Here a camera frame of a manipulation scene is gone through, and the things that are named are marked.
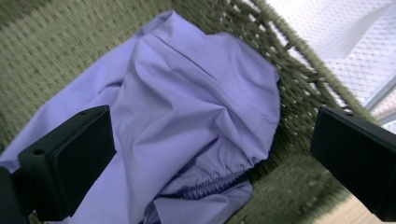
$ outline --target purple cloth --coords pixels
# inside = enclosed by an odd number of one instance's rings
[[[110,105],[117,155],[63,223],[220,223],[252,191],[279,121],[275,68],[239,39],[165,12],[46,102],[3,153]]]

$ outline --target wooden surface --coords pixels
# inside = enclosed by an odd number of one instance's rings
[[[316,224],[380,224],[380,223],[396,223],[382,222],[354,196],[340,203],[334,210],[320,218]]]

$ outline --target garment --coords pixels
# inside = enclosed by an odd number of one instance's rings
[[[239,39],[165,12],[46,102],[1,161],[78,111],[109,105],[117,154],[63,223],[224,222],[250,197],[243,173],[268,157],[277,81]]]

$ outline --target green wicker basket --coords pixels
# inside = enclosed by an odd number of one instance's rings
[[[282,119],[270,159],[249,171],[253,197],[229,222],[311,223],[340,202],[347,191],[309,154],[316,108],[339,107],[335,97],[344,108],[372,119],[261,0],[2,0],[0,151],[51,96],[169,9],[208,34],[240,37],[281,76]],[[290,56],[291,50],[305,62]]]

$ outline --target woven basket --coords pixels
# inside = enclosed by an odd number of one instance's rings
[[[309,155],[316,113],[338,102],[372,120],[265,2],[240,0],[2,0],[0,151],[57,91],[168,9],[208,34],[240,37],[281,76],[282,119],[270,159],[248,172],[252,199],[230,223],[311,223],[347,191]],[[299,52],[305,62],[290,56]]]

